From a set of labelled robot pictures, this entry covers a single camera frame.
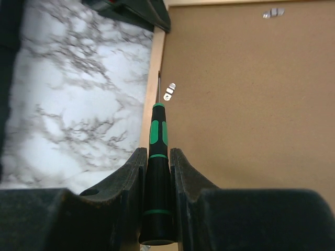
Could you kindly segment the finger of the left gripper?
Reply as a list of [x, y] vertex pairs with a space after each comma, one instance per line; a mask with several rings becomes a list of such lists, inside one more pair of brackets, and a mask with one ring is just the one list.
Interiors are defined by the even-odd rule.
[[148, 31], [155, 27], [171, 31], [171, 20], [163, 0], [86, 0], [86, 6], [105, 18], [122, 21]]

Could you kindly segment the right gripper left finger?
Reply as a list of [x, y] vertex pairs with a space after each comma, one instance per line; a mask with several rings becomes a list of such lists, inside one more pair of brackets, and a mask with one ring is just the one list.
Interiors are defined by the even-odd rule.
[[1, 250], [139, 250], [147, 150], [79, 195], [68, 189], [1, 191]]

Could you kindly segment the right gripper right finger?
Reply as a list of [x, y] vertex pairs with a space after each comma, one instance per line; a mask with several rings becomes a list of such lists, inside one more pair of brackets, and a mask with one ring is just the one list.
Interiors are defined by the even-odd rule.
[[334, 214], [308, 189], [221, 189], [170, 151], [179, 250], [334, 250]]

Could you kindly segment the green black screwdriver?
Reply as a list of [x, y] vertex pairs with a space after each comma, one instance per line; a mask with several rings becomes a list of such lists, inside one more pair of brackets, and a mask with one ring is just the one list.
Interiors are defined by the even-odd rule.
[[160, 102], [161, 74], [157, 100], [152, 108], [149, 156], [144, 184], [142, 227], [139, 243], [147, 246], [174, 243], [171, 174], [165, 106]]

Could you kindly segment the wooden picture frame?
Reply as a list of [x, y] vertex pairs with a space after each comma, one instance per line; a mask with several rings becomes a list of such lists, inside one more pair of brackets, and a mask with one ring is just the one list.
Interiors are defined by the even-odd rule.
[[[221, 188], [307, 188], [334, 202], [334, 1], [167, 1], [155, 29], [140, 146], [157, 76], [169, 146]], [[282, 16], [263, 13], [284, 8]]]

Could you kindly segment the metal frame clip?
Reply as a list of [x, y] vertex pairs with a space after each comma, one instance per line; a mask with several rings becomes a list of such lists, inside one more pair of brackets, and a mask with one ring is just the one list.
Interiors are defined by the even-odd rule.
[[176, 90], [176, 84], [175, 84], [175, 83], [171, 83], [171, 84], [166, 88], [165, 94], [163, 95], [163, 99], [164, 99], [165, 101], [169, 101], [169, 100], [171, 100], [172, 95], [173, 95], [173, 93], [175, 92], [175, 90]]
[[270, 10], [263, 13], [264, 19], [282, 16], [285, 13], [284, 8], [271, 8]]

